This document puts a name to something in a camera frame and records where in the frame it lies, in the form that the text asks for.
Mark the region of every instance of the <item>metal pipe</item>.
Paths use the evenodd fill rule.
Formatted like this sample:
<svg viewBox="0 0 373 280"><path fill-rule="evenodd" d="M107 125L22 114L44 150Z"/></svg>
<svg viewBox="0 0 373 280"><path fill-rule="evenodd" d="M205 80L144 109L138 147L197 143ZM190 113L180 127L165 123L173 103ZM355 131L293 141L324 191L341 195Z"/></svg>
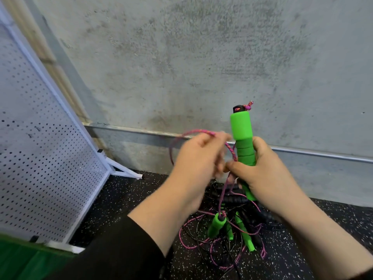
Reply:
<svg viewBox="0 0 373 280"><path fill-rule="evenodd" d="M128 127L113 126L113 125L98 124L98 123L83 123L83 125L88 128L98 128L98 129L122 131L122 132L133 132L133 133L147 134L147 135L153 135L153 136L163 136L163 137L171 137L171 138L180 136L180 134L176 134L174 132L148 131L146 129L128 128ZM234 143L235 143L234 141L228 141L229 145L233 145ZM296 153L296 154L311 155L311 156L326 157L326 158L373 164L373 158L371 157L362 157L362 156L348 155L348 154L342 154L342 153L316 151L316 150L301 149L301 148L286 147L286 146L270 145L270 147L274 151L280 151L280 152Z"/></svg>

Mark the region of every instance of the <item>left hand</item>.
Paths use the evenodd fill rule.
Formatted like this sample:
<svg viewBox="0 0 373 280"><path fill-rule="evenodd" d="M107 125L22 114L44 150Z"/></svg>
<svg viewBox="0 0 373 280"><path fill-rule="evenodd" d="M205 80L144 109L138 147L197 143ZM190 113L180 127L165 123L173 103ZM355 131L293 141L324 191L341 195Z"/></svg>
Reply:
<svg viewBox="0 0 373 280"><path fill-rule="evenodd" d="M225 142L230 139L225 132L202 133L181 147L168 180L182 191L190 214L198 210L210 179L223 175Z"/></svg>

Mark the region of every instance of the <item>pegboard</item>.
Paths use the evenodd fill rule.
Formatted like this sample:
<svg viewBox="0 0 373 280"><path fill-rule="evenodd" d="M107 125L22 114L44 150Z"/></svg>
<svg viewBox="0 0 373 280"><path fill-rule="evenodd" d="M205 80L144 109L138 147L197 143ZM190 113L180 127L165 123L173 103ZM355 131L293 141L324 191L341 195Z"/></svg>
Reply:
<svg viewBox="0 0 373 280"><path fill-rule="evenodd" d="M109 170L11 29L0 25L0 227L61 242Z"/></svg>

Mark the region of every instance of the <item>concrete wall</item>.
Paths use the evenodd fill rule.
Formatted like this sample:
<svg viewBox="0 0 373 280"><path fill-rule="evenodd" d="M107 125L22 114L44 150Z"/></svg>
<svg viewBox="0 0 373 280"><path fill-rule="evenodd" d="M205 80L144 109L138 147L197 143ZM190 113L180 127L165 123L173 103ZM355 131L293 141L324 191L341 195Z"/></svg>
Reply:
<svg viewBox="0 0 373 280"><path fill-rule="evenodd" d="M88 119L253 131L280 146L373 156L373 0L25 0ZM167 173L166 140L95 130L128 166ZM372 165L283 155L310 196L373 205Z"/></svg>

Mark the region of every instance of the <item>hand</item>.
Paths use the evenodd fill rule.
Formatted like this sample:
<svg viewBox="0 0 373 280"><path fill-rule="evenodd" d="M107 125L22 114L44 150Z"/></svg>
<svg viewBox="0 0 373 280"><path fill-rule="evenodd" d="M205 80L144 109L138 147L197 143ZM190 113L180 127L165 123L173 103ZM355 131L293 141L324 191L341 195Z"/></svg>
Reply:
<svg viewBox="0 0 373 280"><path fill-rule="evenodd" d="M230 161L226 168L246 181L254 196L269 210L286 219L287 214L310 199L296 183L278 155L260 137L253 138L255 166Z"/></svg>
<svg viewBox="0 0 373 280"><path fill-rule="evenodd" d="M221 177L224 170L225 142L231 136L218 132L216 136L199 134L181 147L168 180L182 191L188 210L194 213L200 206L210 179Z"/></svg>

